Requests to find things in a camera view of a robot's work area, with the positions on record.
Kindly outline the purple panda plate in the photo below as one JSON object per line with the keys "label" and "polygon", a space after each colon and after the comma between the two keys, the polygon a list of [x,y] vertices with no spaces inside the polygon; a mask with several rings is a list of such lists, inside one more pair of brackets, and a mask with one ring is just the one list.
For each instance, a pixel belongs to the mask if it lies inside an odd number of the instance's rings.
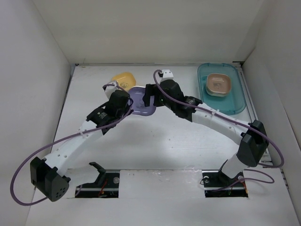
{"label": "purple panda plate", "polygon": [[134,115],[139,116],[150,116],[155,113],[156,106],[154,106],[154,96],[150,97],[150,106],[146,107],[144,105],[143,97],[145,94],[145,87],[141,86],[134,86],[132,87],[128,93],[130,94],[130,97],[134,101],[132,105]]}

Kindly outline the yellow panda plate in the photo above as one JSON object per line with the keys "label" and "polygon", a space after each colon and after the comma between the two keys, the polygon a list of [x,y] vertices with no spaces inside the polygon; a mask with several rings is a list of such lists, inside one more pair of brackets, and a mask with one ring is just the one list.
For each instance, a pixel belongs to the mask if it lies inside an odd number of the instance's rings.
{"label": "yellow panda plate", "polygon": [[136,85],[136,79],[130,72],[123,72],[112,77],[111,81],[117,82],[125,91],[129,91]]}
{"label": "yellow panda plate", "polygon": [[231,90],[227,90],[226,92],[218,92],[218,91],[212,91],[210,89],[206,89],[206,92],[208,95],[213,97],[226,97],[230,94]]}

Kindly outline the brown panda plate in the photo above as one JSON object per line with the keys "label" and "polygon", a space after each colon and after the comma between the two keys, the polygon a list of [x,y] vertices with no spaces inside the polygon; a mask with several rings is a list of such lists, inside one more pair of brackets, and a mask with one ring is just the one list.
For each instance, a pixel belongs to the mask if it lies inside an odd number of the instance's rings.
{"label": "brown panda plate", "polygon": [[231,90],[231,79],[225,74],[211,73],[206,79],[206,89],[226,92],[227,90]]}

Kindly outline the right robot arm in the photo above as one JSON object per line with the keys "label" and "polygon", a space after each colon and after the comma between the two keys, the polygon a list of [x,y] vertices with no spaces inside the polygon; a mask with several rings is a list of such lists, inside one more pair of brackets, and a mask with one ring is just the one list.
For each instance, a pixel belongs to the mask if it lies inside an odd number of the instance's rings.
{"label": "right robot arm", "polygon": [[200,99],[185,96],[178,83],[168,79],[154,84],[150,94],[154,105],[169,108],[179,118],[209,127],[239,145],[238,151],[219,169],[217,179],[227,186],[247,167],[256,167],[269,145],[262,122],[237,121],[211,109]]}

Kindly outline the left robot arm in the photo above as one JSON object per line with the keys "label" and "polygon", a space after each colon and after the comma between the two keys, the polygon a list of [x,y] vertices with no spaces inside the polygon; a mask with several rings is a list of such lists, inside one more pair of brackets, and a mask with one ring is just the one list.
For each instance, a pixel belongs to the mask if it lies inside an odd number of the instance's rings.
{"label": "left robot arm", "polygon": [[43,159],[35,157],[30,163],[31,181],[47,199],[56,202],[70,186],[104,186],[106,169],[96,162],[86,167],[73,166],[89,144],[103,137],[110,129],[134,111],[134,98],[117,83],[104,85],[108,101],[94,109],[78,132],[60,141],[61,146]]}

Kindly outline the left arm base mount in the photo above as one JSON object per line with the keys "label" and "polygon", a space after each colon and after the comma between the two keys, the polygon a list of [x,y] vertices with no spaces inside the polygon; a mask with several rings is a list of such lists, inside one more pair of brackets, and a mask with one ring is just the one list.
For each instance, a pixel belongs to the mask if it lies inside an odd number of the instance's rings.
{"label": "left arm base mount", "polygon": [[89,165],[97,170],[97,178],[95,182],[79,185],[75,198],[118,198],[120,170],[106,170],[96,162]]}

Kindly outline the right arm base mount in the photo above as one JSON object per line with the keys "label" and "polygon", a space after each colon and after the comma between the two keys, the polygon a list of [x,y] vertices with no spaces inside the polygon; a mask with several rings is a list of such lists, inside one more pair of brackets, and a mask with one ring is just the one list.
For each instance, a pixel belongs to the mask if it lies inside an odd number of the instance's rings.
{"label": "right arm base mount", "polygon": [[234,178],[224,175],[220,169],[202,170],[200,185],[204,188],[206,198],[248,198],[247,188],[243,172],[239,172]]}

